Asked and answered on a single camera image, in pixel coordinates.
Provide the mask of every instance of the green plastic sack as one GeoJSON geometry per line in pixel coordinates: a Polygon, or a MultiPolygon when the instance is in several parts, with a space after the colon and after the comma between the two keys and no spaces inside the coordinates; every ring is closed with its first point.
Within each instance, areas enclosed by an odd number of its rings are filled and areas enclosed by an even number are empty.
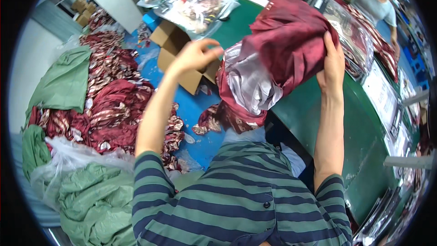
{"type": "Polygon", "coordinates": [[[47,164],[52,157],[44,138],[46,134],[41,127],[33,124],[23,134],[23,173],[30,180],[30,174],[36,167],[47,164]]]}
{"type": "Polygon", "coordinates": [[[90,163],[61,183],[61,227],[76,245],[130,246],[134,176],[90,163]]]}
{"type": "Polygon", "coordinates": [[[34,106],[84,112],[90,55],[89,46],[80,46],[64,52],[52,64],[30,98],[25,126],[34,106]]]}

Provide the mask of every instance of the green bag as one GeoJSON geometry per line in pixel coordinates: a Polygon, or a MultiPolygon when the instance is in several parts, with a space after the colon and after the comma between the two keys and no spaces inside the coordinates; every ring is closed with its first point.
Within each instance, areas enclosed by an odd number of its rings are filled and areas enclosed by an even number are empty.
{"type": "Polygon", "coordinates": [[[30,98],[25,126],[34,106],[84,112],[90,55],[89,46],[80,46],[64,52],[52,64],[30,98]]]}

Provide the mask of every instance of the fabric bundle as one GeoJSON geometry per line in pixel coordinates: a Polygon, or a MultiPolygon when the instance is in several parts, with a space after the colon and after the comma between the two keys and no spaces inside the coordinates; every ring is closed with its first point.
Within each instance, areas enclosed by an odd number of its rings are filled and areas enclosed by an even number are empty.
{"type": "Polygon", "coordinates": [[[385,70],[389,73],[390,77],[397,83],[398,82],[398,58],[395,58],[394,48],[385,41],[378,30],[370,23],[363,14],[356,8],[346,4],[343,0],[334,0],[345,8],[358,22],[367,30],[371,35],[374,45],[374,54],[384,65],[385,70]]]}
{"type": "MultiPolygon", "coordinates": [[[[207,109],[201,115],[219,120],[225,129],[232,127],[238,134],[263,126],[267,110],[276,101],[323,69],[326,31],[335,45],[339,43],[326,18],[301,0],[270,1],[250,29],[251,35],[224,53],[216,77],[222,99],[213,106],[216,114],[208,114],[211,111],[207,109]],[[270,79],[250,78],[246,62],[265,70],[270,79]],[[231,71],[239,76],[231,76],[231,71]]],[[[199,119],[198,125],[204,127],[201,123],[209,119],[199,119]]]]}

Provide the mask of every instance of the woman's left hand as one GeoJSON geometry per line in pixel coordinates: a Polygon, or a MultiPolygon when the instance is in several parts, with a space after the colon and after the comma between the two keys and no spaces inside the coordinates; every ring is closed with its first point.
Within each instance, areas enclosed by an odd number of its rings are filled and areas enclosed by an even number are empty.
{"type": "Polygon", "coordinates": [[[223,54],[220,43],[214,39],[205,38],[199,41],[188,42],[178,53],[171,64],[171,68],[179,73],[189,70],[198,70],[217,59],[223,54]]]}

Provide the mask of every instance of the white t-shirt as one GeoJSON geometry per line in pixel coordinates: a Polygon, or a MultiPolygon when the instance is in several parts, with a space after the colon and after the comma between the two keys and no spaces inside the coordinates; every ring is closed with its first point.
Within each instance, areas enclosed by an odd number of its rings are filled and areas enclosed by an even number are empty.
{"type": "Polygon", "coordinates": [[[396,27],[396,12],[389,0],[385,3],[379,0],[355,0],[353,6],[362,12],[374,26],[379,20],[384,19],[387,24],[396,27]]]}

